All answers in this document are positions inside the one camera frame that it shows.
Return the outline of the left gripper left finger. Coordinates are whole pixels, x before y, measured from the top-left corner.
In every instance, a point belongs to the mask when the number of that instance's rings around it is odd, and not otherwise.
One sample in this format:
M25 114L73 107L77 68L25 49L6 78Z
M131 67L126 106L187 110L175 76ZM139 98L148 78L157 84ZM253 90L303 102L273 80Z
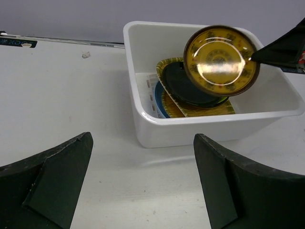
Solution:
M0 168L2 229L69 229L93 149L90 132Z

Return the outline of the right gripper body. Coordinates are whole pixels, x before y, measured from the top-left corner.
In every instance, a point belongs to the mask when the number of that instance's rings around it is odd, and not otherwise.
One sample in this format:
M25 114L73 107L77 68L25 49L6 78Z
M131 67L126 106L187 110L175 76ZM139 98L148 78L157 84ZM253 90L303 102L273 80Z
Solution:
M286 73L305 73L305 51L303 50L300 56L297 58L296 67L281 67L281 70Z

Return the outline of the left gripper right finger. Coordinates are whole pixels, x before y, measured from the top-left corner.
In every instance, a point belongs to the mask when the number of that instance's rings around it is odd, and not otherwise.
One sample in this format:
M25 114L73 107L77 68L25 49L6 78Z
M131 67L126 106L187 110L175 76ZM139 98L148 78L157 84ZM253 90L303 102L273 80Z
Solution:
M303 175L253 161L203 134L193 147L211 228L304 228Z

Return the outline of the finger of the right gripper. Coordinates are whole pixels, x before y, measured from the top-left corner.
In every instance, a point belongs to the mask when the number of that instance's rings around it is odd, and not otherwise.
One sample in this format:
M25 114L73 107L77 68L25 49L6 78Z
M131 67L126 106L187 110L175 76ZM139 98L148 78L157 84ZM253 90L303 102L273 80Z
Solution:
M297 58L305 50L305 21L269 45L254 52L251 60L276 67L296 67Z

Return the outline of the yellow patterned plate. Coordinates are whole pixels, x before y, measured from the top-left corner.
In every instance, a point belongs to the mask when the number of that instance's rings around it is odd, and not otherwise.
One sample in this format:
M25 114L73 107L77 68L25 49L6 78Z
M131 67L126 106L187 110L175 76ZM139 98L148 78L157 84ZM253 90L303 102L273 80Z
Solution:
M260 64L252 61L257 50L242 31L224 25L207 26L188 40L183 64L190 81L214 96L235 96L257 80Z

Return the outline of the fan-shaped bamboo woven tray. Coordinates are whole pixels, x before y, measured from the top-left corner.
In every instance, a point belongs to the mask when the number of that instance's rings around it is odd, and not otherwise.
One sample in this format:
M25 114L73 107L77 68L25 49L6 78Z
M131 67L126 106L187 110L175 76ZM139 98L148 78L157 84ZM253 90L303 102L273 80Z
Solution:
M157 77L161 85L165 86L163 78L162 78L162 72L165 66L167 66L170 63L173 62L183 62L183 59L181 57L174 57L174 58L169 58L165 60L161 60L157 63L156 65L156 72L157 72ZM229 99L215 107L211 108L201 108L198 106L194 106L191 104L187 104L183 101L179 102L178 99L173 99L172 94L167 94L170 96L170 98L175 102L175 104L178 106L178 108L181 110L181 112L185 115L185 117L200 117L200 116L213 116L213 115L234 115L235 110L229 101Z

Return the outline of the black glossy bowl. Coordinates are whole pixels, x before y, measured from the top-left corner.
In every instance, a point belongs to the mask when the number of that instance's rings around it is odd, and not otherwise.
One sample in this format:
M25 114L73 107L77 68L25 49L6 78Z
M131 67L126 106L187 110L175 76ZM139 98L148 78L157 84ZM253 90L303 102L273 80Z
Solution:
M165 66L162 72L165 88L174 98L198 107L214 107L225 100L198 89L188 78L183 62L173 62Z

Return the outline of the blue plate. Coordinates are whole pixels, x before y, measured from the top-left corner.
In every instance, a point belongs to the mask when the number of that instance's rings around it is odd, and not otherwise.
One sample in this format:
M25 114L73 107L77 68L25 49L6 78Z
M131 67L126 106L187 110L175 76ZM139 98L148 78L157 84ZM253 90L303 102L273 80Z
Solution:
M167 114L163 104L162 104L162 94L164 92L164 88L161 85L160 82L158 82L154 88L154 99L155 99L155 104L156 104L156 109L158 116L160 118L170 118L170 116Z

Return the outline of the lime green plate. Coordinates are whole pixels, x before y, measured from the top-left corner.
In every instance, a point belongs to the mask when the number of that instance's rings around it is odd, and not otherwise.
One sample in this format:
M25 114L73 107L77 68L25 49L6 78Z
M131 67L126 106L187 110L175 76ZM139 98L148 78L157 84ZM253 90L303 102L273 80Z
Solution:
M215 106L219 106L219 105L225 103L228 99L229 99L228 96L220 97L220 98L219 98L219 101L215 104Z

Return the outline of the round bamboo woven plate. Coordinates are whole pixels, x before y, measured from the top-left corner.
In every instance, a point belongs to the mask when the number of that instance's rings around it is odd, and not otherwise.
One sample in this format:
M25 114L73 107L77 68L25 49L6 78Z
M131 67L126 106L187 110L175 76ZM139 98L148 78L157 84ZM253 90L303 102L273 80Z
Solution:
M175 102L170 98L166 91L162 94L162 105L170 118L183 118L185 115L181 112Z

